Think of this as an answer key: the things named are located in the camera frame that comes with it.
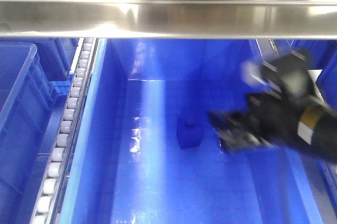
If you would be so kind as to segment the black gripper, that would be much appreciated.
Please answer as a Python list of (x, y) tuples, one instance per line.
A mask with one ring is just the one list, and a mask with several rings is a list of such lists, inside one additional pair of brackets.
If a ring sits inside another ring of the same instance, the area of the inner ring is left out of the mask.
[[(242, 64), (242, 79), (249, 85), (260, 84), (262, 92), (249, 93), (247, 117), (250, 126), (266, 138), (280, 138), (287, 145), (307, 145), (298, 135), (298, 125), (305, 109), (315, 102), (314, 84), (308, 72), (311, 53), (297, 48), (276, 58)], [(220, 147), (229, 154), (256, 150), (273, 145), (264, 138), (247, 132), (230, 132), (239, 129), (250, 131), (243, 113), (210, 110), (210, 125), (220, 135)]]

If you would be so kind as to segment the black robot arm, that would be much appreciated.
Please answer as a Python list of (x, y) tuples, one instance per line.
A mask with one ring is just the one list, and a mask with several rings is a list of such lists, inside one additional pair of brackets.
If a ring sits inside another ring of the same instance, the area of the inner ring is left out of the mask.
[(336, 110), (315, 93), (310, 54), (293, 50), (258, 67), (271, 88), (246, 97), (244, 112), (209, 112), (220, 146), (227, 152), (281, 145), (336, 163)]

